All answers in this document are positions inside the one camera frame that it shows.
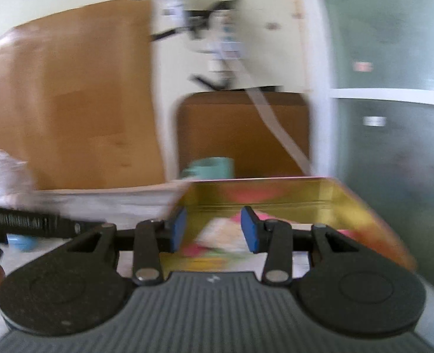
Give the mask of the frosted glass door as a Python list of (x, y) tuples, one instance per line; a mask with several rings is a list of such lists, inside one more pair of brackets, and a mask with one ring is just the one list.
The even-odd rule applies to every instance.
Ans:
[(325, 168), (434, 285), (434, 0), (310, 0), (329, 105)]

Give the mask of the clear plastic bag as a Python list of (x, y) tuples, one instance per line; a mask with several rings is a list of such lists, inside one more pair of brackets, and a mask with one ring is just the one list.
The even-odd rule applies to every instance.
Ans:
[(0, 207), (24, 206), (35, 189), (27, 162), (0, 150)]

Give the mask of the teal plastic cup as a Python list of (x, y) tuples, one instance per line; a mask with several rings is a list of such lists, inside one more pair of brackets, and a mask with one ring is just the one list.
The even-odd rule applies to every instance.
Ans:
[(227, 157), (198, 159), (184, 168), (180, 177), (198, 180), (233, 179), (234, 161)]

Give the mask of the wooden panel board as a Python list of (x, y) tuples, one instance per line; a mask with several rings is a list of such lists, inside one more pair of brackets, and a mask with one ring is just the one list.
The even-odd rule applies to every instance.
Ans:
[(152, 3), (111, 0), (0, 38), (0, 149), (42, 190), (164, 182), (152, 97)]

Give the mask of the pink tin box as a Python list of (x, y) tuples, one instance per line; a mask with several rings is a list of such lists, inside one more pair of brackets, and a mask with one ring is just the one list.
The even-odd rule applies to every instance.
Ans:
[(416, 268), (397, 234), (366, 203), (335, 179), (298, 177), (233, 179), (191, 183), (176, 203), (187, 211), (187, 228), (178, 253), (161, 256), (163, 271), (262, 273), (264, 255), (207, 253), (185, 257), (191, 243), (213, 218), (229, 218), (250, 206), (257, 216), (279, 218), (295, 229), (323, 223), (407, 268)]

